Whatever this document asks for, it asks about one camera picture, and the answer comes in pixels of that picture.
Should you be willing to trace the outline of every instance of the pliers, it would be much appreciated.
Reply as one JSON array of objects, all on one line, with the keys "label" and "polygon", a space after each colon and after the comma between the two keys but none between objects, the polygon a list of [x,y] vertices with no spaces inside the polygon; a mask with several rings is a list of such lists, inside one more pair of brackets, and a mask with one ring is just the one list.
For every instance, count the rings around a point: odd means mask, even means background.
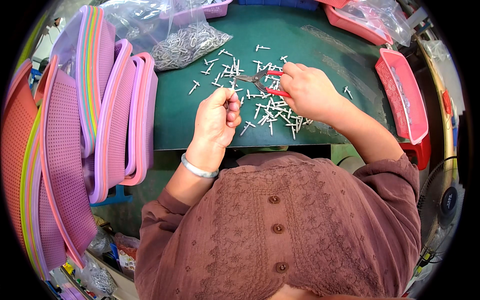
[{"label": "pliers", "polygon": [[247,75],[237,75],[234,76],[234,78],[237,78],[238,80],[242,81],[247,81],[253,83],[260,91],[264,92],[265,94],[272,94],[272,95],[278,95],[282,97],[290,97],[290,94],[287,92],[283,91],[277,91],[268,87],[264,87],[263,84],[260,83],[260,79],[264,77],[265,75],[276,75],[276,76],[282,76],[284,73],[280,71],[269,71],[269,70],[263,70],[255,74],[254,76],[247,76]]}]

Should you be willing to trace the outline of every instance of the button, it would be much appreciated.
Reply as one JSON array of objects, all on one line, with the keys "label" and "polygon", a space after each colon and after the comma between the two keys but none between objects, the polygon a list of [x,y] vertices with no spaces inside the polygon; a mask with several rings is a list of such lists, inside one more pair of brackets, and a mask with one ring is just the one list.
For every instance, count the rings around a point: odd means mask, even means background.
[{"label": "button", "polygon": [[277,204],[280,202],[280,198],[278,198],[277,196],[270,196],[268,198],[268,201],[270,201],[270,203]]},{"label": "button", "polygon": [[288,270],[288,264],[286,262],[276,263],[276,271],[279,273],[285,273]]},{"label": "button", "polygon": [[273,224],[272,228],[275,233],[283,233],[285,230],[285,227],[282,224]]}]

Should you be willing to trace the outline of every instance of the person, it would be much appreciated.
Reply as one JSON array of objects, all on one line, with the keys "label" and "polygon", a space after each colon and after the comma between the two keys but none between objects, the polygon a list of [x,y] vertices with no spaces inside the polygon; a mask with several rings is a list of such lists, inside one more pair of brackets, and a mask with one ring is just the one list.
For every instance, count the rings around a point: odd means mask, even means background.
[{"label": "person", "polygon": [[291,62],[283,71],[292,110],[332,126],[366,165],[351,175],[328,159],[255,153],[210,178],[242,124],[237,94],[217,89],[198,107],[185,164],[142,209],[140,299],[333,300],[404,292],[420,254],[417,167],[324,72]]}]

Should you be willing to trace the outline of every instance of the bracelet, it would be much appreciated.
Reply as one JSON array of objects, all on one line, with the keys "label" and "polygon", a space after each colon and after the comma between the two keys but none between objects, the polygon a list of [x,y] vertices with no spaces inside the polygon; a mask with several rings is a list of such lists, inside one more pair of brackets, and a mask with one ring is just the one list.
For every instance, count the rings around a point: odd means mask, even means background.
[{"label": "bracelet", "polygon": [[207,172],[207,171],[200,170],[196,166],[192,165],[185,157],[186,154],[187,153],[185,152],[184,154],[181,155],[181,163],[183,163],[183,165],[185,166],[185,168],[187,168],[188,171],[203,178],[213,178],[218,175],[218,172],[219,172],[218,169],[215,172]]}]

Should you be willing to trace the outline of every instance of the green workbench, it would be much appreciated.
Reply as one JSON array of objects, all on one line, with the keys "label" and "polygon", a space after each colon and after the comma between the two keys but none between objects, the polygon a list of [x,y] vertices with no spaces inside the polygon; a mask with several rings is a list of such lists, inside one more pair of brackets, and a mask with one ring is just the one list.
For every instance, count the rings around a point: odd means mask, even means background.
[{"label": "green workbench", "polygon": [[[288,55],[287,60],[303,63],[323,70],[332,81],[337,91],[343,94],[347,85],[354,103],[358,108],[375,118],[396,136],[392,111],[386,98],[382,83],[375,71],[379,58],[379,48],[372,43],[340,28],[331,26],[322,9],[315,12],[302,9],[230,4],[228,14],[222,18],[208,20],[211,26],[234,36],[222,48],[240,59],[243,74],[253,75],[259,60],[265,64],[272,62],[282,66],[281,56]],[[256,45],[270,47],[255,52]],[[171,150],[187,148],[193,137],[195,114],[198,104],[208,97],[216,87],[211,85],[217,74],[224,67],[232,65],[232,57],[218,52],[217,49],[180,70],[159,72],[158,90],[155,105],[154,149]],[[210,75],[206,71],[204,58],[217,60]],[[200,83],[191,95],[193,80]],[[221,78],[219,84],[231,87],[230,78]],[[259,94],[252,83],[238,81],[239,97],[245,96],[247,89],[251,94]],[[255,103],[267,104],[269,98],[245,97],[240,115],[244,121],[254,122]],[[239,137],[244,123],[237,132],[230,146],[271,146],[303,144],[347,144],[348,140],[329,126],[314,122],[302,127],[294,141],[291,129],[284,126],[279,119],[273,124],[273,136],[270,136],[268,123],[257,128],[249,128]]]}]

